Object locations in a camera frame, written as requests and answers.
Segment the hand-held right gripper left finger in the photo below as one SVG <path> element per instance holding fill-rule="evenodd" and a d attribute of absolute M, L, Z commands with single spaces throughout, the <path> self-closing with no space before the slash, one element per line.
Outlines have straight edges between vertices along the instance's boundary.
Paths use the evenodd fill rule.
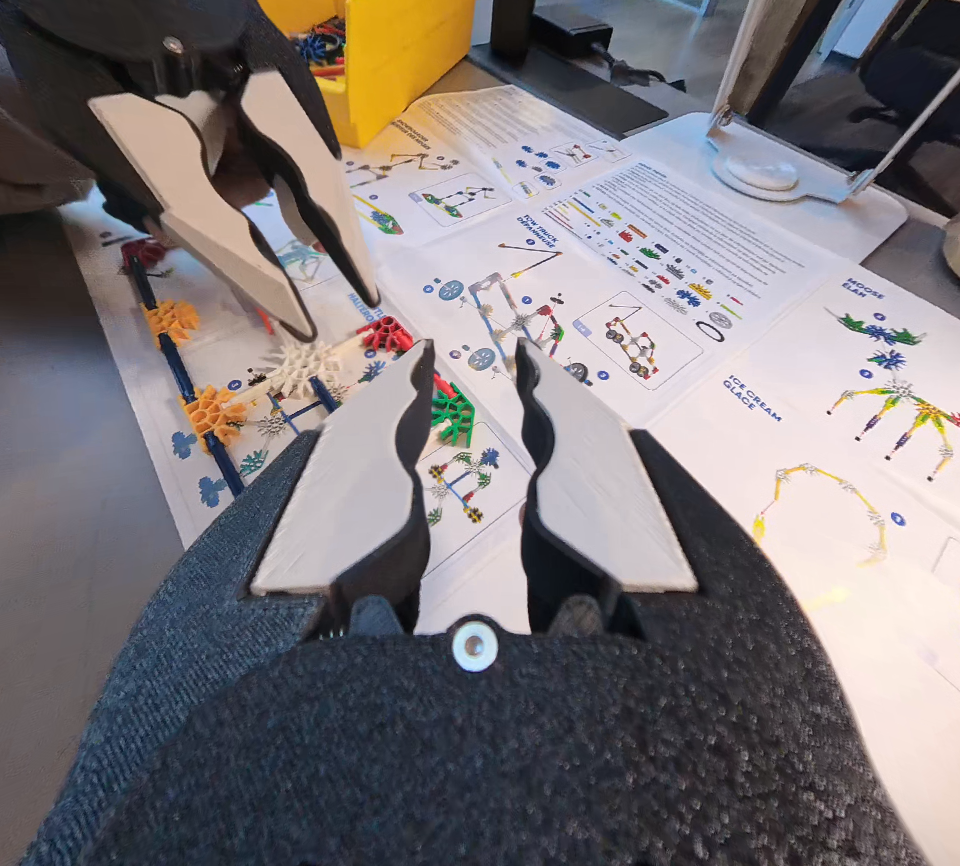
<path fill-rule="evenodd" d="M 415 630 L 430 558 L 423 481 L 435 349 L 419 340 L 331 414 L 253 572 L 253 595 L 312 595 L 335 630 L 379 596 Z"/>

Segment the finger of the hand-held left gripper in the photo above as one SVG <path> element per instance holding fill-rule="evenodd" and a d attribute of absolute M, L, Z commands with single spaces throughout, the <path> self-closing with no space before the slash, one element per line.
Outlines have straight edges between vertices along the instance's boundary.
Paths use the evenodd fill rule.
<path fill-rule="evenodd" d="M 214 187 L 206 144 L 186 115 L 131 93 L 89 107 L 160 207 L 159 224 L 236 291 L 301 342 L 316 326 L 278 262 L 258 247 L 252 223 Z"/>
<path fill-rule="evenodd" d="M 380 295 L 341 160 L 281 73 L 252 73 L 239 100 L 246 145 L 282 198 L 284 219 L 306 246 L 321 245 L 354 293 L 376 308 Z"/>

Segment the orange-yellow connector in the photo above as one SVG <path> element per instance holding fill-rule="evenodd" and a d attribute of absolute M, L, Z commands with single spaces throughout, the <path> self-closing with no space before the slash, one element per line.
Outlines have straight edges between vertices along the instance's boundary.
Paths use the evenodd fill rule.
<path fill-rule="evenodd" d="M 216 389 L 208 385 L 195 391 L 192 400 L 178 398 L 189 426 L 198 440 L 213 436 L 226 447 L 241 436 L 248 418 L 248 406 L 239 402 L 236 393 L 226 388 Z"/>
<path fill-rule="evenodd" d="M 162 299 L 152 308 L 142 304 L 140 309 L 157 348 L 162 347 L 163 335 L 180 345 L 189 342 L 191 333 L 201 328 L 196 308 L 184 300 Z"/>

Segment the red connector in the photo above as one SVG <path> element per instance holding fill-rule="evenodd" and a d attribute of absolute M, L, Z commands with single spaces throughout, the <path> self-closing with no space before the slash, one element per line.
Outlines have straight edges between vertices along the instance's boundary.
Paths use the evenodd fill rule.
<path fill-rule="evenodd" d="M 356 330 L 367 351 L 402 355 L 414 345 L 414 336 L 395 318 L 379 318 Z"/>
<path fill-rule="evenodd" d="M 120 274 L 132 275 L 133 268 L 131 262 L 137 259 L 142 270 L 150 278 L 162 278 L 169 276 L 174 269 L 164 267 L 168 250 L 162 244 L 153 238 L 130 239 L 120 246 L 121 267 Z"/>

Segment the black office chair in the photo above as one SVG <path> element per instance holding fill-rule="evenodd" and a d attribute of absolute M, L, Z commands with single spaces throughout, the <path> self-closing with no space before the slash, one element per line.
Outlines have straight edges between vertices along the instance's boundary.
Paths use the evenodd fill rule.
<path fill-rule="evenodd" d="M 951 218 L 958 203 L 929 184 L 913 166 L 925 146 L 940 144 L 958 150 L 959 92 L 948 93 L 929 116 L 927 110 L 959 67 L 959 5 L 951 0 L 920 0 L 888 40 L 861 69 L 866 93 L 878 107 L 859 119 L 878 119 L 908 135 L 878 179 L 887 188 L 906 188 L 912 200 Z"/>

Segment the wooden post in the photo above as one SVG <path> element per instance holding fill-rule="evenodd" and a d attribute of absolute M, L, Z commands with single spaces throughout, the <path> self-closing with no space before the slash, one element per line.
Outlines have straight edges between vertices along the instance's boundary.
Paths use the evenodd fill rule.
<path fill-rule="evenodd" d="M 730 56 L 725 103 L 763 128 L 798 78 L 842 0 L 749 0 Z"/>

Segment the white printed instruction sheet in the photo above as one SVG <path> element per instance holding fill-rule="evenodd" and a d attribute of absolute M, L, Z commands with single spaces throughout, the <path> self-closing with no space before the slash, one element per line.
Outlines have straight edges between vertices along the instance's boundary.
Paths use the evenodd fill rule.
<path fill-rule="evenodd" d="M 179 432 L 173 510 L 199 481 L 212 522 L 150 600 L 110 673 L 56 812 L 84 864 L 954 864 L 932 862 L 871 755 L 802 587 L 764 549 L 795 479 L 824 480 L 811 559 L 868 598 L 861 570 L 917 522 L 911 493 L 958 515 L 958 480 L 918 492 L 812 403 L 873 349 L 958 378 L 951 325 L 914 296 L 788 235 L 784 282 L 748 296 L 694 269 L 681 304 L 646 296 L 541 213 L 446 233 L 370 232 L 399 321 L 475 407 L 472 446 L 431 429 L 416 465 L 430 527 L 414 632 L 379 596 L 335 630 L 318 596 L 251 580 L 330 416 L 316 394 L 247 405 L 226 447 L 233 498 L 191 430 L 130 275 L 84 250 L 90 289 L 150 447 Z M 162 299 L 200 329 L 178 345 L 196 391 L 243 392 L 269 337 L 238 296 L 173 252 Z M 520 340 L 625 420 L 698 591 L 635 595 L 602 628 L 586 597 L 531 631 L 522 522 Z"/>

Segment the green connector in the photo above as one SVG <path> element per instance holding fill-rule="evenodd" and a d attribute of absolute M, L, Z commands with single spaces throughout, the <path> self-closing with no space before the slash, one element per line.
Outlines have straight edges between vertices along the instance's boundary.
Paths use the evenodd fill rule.
<path fill-rule="evenodd" d="M 475 407 L 455 383 L 438 387 L 430 411 L 431 428 L 440 444 L 455 449 L 473 445 Z"/>

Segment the yellow plastic parts bin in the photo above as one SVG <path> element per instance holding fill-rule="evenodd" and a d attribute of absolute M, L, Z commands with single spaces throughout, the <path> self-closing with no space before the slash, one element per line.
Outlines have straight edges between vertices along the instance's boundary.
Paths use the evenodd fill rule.
<path fill-rule="evenodd" d="M 319 81 L 340 142 L 362 148 L 467 54 L 476 0 L 312 0 L 291 35 L 344 23 L 342 72 Z"/>

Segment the white snowflake connector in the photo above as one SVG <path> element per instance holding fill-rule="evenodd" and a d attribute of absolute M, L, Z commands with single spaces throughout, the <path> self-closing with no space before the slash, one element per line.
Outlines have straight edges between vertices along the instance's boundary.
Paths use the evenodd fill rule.
<path fill-rule="evenodd" d="M 291 399 L 314 395 L 311 384 L 314 378 L 325 386 L 337 386 L 342 371 L 340 357 L 333 347 L 323 342 L 283 342 L 271 350 L 266 362 L 262 384 L 269 392 Z"/>

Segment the black power adapter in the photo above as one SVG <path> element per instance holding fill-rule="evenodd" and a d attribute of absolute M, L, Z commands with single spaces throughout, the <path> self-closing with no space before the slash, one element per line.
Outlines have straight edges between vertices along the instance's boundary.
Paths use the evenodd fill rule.
<path fill-rule="evenodd" d="M 580 8 L 552 4 L 535 7 L 530 29 L 533 44 L 565 59 L 593 56 L 609 50 L 613 27 Z"/>

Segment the white metal stand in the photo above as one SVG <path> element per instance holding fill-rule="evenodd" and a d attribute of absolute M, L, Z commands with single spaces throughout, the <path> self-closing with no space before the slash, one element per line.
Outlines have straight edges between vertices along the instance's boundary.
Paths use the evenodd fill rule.
<path fill-rule="evenodd" d="M 875 186 L 908 135 L 860 172 L 834 167 L 737 117 L 724 101 L 733 81 L 730 60 L 710 113 L 670 119 L 626 140 L 634 164 L 617 183 L 632 205 L 652 210 L 673 242 L 690 239 L 711 259 L 732 260 L 748 249 L 753 258 L 770 257 L 791 235 L 863 260 L 909 216 L 902 200 Z M 927 116 L 954 87 L 958 74 Z"/>

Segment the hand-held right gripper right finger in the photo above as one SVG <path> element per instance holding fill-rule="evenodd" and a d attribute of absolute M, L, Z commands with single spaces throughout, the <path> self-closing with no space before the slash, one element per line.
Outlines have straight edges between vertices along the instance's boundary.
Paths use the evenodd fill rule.
<path fill-rule="evenodd" d="M 520 544 L 531 631 L 548 632 L 578 596 L 610 628 L 628 596 L 696 593 L 630 425 L 527 340 L 516 344 L 514 371 L 534 465 Z"/>

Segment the pile of loose toy pieces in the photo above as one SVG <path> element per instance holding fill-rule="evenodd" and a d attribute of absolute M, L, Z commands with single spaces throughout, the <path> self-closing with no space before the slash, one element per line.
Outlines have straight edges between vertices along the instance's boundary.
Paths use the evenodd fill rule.
<path fill-rule="evenodd" d="M 306 31 L 288 33 L 287 39 L 314 79 L 346 78 L 347 23 L 344 18 L 330 17 Z"/>

